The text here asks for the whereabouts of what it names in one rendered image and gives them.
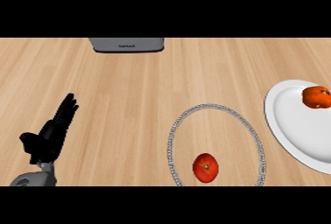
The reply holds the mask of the white plate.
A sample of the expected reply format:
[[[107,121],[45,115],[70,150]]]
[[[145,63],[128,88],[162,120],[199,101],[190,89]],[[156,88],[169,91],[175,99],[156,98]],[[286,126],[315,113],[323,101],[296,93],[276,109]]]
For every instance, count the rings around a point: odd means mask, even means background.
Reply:
[[[271,88],[264,113],[278,143],[314,170],[331,174],[331,108],[309,108],[304,90],[317,84],[284,80]]]

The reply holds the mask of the orange bell pepper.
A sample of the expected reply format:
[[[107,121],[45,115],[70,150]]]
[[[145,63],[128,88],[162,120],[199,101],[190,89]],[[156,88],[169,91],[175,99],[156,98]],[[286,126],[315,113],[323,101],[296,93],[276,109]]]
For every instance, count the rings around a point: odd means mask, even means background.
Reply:
[[[331,108],[331,92],[327,87],[315,86],[304,90],[304,104],[311,109]]]

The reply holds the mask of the red-orange squash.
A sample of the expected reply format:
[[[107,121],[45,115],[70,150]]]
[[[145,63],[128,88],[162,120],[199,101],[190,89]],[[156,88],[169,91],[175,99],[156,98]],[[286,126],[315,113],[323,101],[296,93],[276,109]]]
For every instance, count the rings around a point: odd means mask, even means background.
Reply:
[[[196,178],[205,183],[212,183],[219,175],[219,164],[212,154],[203,153],[194,160],[193,172]]]

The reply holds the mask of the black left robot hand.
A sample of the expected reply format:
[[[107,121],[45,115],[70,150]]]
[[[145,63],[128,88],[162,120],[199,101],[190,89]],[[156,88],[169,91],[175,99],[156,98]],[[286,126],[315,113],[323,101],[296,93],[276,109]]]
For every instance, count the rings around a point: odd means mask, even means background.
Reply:
[[[39,134],[26,132],[20,136],[26,153],[32,155],[32,165],[57,161],[78,110],[76,96],[70,93],[61,102],[55,117],[46,122]]]

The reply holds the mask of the round wood-patterned placemat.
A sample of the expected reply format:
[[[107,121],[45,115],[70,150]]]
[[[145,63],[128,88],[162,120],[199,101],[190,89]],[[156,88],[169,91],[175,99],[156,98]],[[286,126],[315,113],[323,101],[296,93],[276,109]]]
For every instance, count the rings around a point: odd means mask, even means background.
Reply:
[[[203,183],[193,171],[196,159],[210,154],[219,173]],[[187,109],[168,139],[171,175],[177,186],[264,186],[265,147],[255,126],[230,107],[202,104]]]

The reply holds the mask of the grey appliance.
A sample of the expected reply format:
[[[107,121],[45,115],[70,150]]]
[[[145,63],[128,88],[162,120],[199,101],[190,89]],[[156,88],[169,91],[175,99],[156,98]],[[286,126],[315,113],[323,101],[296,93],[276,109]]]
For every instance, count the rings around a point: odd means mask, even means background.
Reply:
[[[89,38],[98,53],[156,53],[165,49],[165,38]]]

